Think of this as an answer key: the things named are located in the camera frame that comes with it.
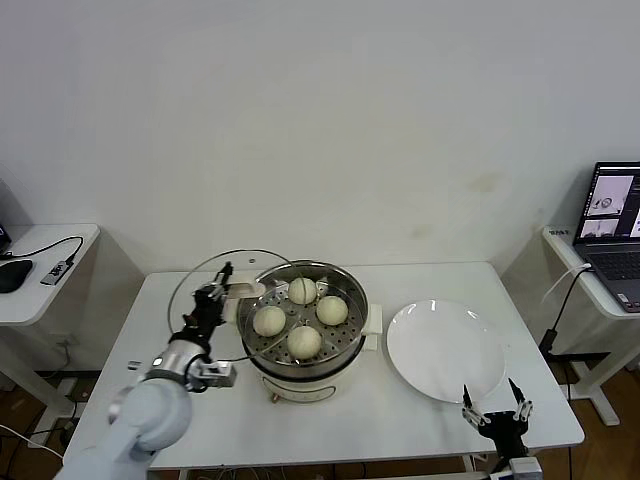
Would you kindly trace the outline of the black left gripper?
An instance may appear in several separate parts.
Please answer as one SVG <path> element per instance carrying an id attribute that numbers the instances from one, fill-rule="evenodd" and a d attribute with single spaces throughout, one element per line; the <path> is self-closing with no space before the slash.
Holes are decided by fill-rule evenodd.
<path id="1" fill-rule="evenodd" d="M 182 315 L 182 333 L 187 340 L 208 345 L 215 329 L 224 323 L 225 292 L 229 290 L 233 271 L 232 263 L 226 261 L 216 274 L 215 283 L 207 283 L 192 294 L 194 308 L 189 314 Z"/>

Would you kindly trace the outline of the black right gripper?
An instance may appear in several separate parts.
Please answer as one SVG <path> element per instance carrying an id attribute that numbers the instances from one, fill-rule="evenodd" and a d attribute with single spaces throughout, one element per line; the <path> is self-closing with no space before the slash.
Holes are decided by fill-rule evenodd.
<path id="1" fill-rule="evenodd" d="M 491 412 L 478 427 L 481 436 L 493 441 L 499 458 L 521 458 L 528 455 L 522 436 L 528 431 L 528 419 L 533 410 L 533 402 L 509 378 L 509 385 L 517 402 L 515 411 Z M 467 385 L 463 386 L 463 418 L 471 425 L 479 424 L 479 412 L 475 409 Z"/>

